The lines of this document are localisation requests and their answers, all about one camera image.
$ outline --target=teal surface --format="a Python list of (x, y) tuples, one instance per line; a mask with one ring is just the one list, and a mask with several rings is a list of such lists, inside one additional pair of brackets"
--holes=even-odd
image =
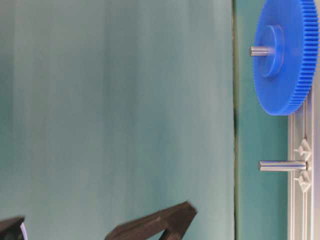
[(267, 115), (255, 93), (249, 47), (263, 0), (234, 1), (236, 239), (287, 239), (287, 174), (259, 172), (258, 162), (286, 160), (287, 117)]
[(102, 240), (190, 200), (185, 239), (234, 239), (232, 6), (2, 0), (0, 218)]

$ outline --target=green backdrop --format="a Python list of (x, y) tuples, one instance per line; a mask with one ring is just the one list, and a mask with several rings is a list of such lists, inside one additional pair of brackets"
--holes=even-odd
[(1, 218), (99, 240), (190, 200), (185, 239), (234, 239), (231, 1), (2, 0), (0, 39)]
[(254, 44), (263, 0), (234, 0), (236, 116), (236, 239), (287, 239), (287, 173), (259, 172), (258, 161), (286, 160), (287, 117), (260, 107), (249, 47)]

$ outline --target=metal rod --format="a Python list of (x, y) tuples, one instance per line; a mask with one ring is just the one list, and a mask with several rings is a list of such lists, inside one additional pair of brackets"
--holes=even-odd
[(267, 46), (251, 46), (249, 48), (249, 55), (251, 57), (263, 57), (272, 53), (273, 51)]
[(292, 172), (306, 170), (305, 161), (260, 161), (259, 170), (262, 172)]

